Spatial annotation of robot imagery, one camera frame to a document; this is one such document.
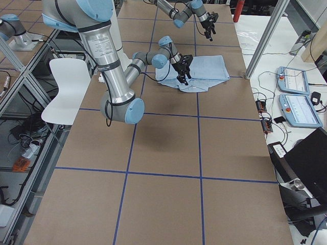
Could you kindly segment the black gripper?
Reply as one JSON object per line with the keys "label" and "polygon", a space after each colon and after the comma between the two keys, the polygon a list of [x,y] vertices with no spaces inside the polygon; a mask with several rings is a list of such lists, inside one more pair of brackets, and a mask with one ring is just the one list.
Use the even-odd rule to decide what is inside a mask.
{"label": "black gripper", "polygon": [[176,63],[172,64],[175,71],[178,73],[177,80],[184,85],[188,85],[186,76],[188,79],[191,79],[190,75],[190,65],[192,63],[192,55],[181,55],[181,58]]}
{"label": "black gripper", "polygon": [[209,41],[212,41],[212,33],[215,35],[216,31],[215,31],[215,23],[218,20],[219,14],[216,12],[206,12],[205,14],[203,14],[201,17],[199,17],[200,23],[202,25],[202,27],[205,29],[204,31],[204,35],[206,37],[206,39],[208,39]]}

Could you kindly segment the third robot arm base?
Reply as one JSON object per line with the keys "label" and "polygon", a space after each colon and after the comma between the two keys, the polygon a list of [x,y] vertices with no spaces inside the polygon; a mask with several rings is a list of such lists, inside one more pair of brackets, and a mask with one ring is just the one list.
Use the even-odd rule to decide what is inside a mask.
{"label": "third robot arm base", "polygon": [[32,51],[44,36],[28,32],[17,15],[5,14],[1,16],[1,38],[4,41],[13,38],[9,43],[13,51]]}

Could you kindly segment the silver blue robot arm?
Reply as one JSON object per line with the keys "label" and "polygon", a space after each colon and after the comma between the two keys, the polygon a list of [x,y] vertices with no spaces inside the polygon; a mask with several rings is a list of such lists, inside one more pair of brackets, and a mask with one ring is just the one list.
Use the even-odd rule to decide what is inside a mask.
{"label": "silver blue robot arm", "polygon": [[178,73],[177,80],[187,83],[192,55],[182,55],[169,36],[160,40],[156,52],[137,52],[123,68],[110,33],[114,5],[112,1],[43,1],[43,22],[54,29],[78,33],[86,52],[101,72],[107,91],[101,100],[101,112],[110,121],[138,123],[144,114],[144,101],[130,88],[147,65],[157,69],[166,64]]}
{"label": "silver blue robot arm", "polygon": [[201,26],[204,28],[204,32],[201,33],[206,39],[212,41],[212,35],[216,35],[215,23],[218,20],[219,14],[216,12],[209,13],[203,1],[189,1],[187,3],[176,1],[174,5],[171,5],[168,1],[164,0],[154,0],[154,1],[144,1],[146,4],[155,5],[160,10],[162,10],[168,17],[173,20],[174,25],[177,28],[182,28],[184,24],[195,15]]}

